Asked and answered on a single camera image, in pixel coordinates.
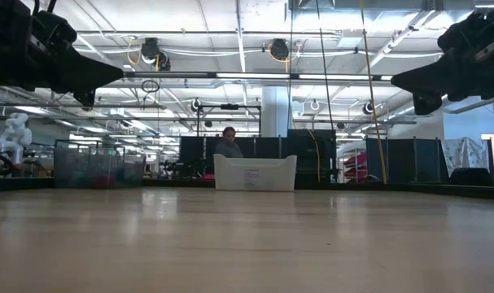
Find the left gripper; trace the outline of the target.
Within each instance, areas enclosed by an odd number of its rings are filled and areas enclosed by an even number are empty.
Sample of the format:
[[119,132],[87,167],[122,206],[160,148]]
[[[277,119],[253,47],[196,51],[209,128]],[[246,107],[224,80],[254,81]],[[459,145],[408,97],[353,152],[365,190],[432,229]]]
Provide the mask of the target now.
[[59,88],[92,108],[96,89],[123,77],[123,70],[87,58],[73,47],[77,33],[54,13],[57,0],[40,8],[21,0],[0,0],[0,85]]

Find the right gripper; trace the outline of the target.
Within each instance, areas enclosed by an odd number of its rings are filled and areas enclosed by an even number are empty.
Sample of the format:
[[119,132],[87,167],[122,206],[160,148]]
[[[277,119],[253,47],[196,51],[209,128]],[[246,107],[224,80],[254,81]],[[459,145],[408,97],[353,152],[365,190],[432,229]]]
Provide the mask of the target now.
[[434,63],[395,74],[391,83],[413,94],[414,112],[425,116],[450,101],[494,98],[494,7],[477,7],[438,38],[444,55]]

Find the dark blue partition panel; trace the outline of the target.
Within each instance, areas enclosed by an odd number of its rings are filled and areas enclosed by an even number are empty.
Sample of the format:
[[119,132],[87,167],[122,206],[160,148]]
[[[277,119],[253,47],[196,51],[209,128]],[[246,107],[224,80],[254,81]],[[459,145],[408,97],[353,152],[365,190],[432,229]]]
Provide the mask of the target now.
[[381,155],[388,184],[449,183],[439,139],[366,140],[366,174],[363,183],[383,182]]

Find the white patterned cloth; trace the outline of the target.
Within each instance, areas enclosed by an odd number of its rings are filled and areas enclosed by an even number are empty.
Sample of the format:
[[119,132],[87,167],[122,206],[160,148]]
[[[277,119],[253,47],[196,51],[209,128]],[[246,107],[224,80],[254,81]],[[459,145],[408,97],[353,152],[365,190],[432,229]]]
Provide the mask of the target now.
[[484,140],[454,138],[442,141],[442,151],[448,175],[457,168],[485,168],[490,170],[489,147]]

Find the clear grey plastic bin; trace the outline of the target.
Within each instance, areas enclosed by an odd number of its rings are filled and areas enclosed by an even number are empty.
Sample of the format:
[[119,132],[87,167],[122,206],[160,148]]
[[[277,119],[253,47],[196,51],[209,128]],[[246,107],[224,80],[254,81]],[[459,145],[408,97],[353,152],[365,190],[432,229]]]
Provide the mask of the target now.
[[146,158],[111,148],[54,149],[57,188],[120,189],[142,185]]

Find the red shelf rack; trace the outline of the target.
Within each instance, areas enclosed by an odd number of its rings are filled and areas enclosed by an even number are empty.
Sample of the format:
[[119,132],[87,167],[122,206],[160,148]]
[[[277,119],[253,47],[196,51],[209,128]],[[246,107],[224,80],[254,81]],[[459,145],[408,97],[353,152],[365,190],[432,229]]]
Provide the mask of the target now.
[[366,152],[353,155],[343,162],[343,175],[346,183],[365,182],[368,174],[368,156]]

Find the black chair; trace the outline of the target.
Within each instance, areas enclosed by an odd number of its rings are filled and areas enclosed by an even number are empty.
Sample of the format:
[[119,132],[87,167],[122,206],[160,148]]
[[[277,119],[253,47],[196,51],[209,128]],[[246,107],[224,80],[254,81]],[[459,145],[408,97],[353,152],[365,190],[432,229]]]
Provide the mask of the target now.
[[494,187],[494,179],[486,168],[456,168],[449,180],[459,186]]

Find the black partition panel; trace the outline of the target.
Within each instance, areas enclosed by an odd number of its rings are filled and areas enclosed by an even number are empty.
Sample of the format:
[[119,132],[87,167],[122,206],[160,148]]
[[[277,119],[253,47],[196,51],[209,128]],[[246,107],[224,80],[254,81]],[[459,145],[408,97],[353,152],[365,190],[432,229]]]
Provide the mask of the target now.
[[[213,155],[221,137],[182,137],[179,163],[200,174],[213,173]],[[284,159],[289,155],[286,138],[236,138],[244,158]]]

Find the black tall cabinet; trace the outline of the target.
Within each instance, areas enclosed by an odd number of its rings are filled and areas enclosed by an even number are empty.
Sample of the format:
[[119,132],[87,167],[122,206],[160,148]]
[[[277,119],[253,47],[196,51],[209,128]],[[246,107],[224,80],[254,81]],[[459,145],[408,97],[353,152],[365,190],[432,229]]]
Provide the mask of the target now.
[[290,129],[289,155],[296,155],[296,181],[337,181],[336,132],[332,129]]

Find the person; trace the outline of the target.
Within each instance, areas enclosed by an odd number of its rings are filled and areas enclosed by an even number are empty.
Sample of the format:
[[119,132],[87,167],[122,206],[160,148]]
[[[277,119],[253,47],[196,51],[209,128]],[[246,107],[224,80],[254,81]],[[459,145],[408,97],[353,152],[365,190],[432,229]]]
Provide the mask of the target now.
[[236,131],[228,126],[222,132],[221,140],[216,144],[215,153],[226,158],[243,158],[238,144],[235,142]]

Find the white plastic bin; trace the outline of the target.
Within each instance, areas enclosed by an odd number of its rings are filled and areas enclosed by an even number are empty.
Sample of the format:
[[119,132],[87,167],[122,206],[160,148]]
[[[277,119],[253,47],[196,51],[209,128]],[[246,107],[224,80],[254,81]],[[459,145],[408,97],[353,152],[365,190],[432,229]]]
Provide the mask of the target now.
[[296,155],[285,159],[260,159],[226,158],[215,154],[215,187],[221,191],[293,191],[297,159]]

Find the black metal gantry frame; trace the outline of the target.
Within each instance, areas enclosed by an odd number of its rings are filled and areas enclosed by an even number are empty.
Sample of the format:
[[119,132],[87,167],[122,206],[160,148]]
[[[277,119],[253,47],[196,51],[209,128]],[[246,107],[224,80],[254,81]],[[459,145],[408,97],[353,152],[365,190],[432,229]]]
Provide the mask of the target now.
[[200,124],[207,120],[207,116],[215,109],[238,111],[244,110],[247,116],[251,116],[258,123],[258,136],[261,136],[262,106],[259,105],[238,105],[234,103],[225,103],[219,105],[198,105],[196,108],[196,133],[200,135]]

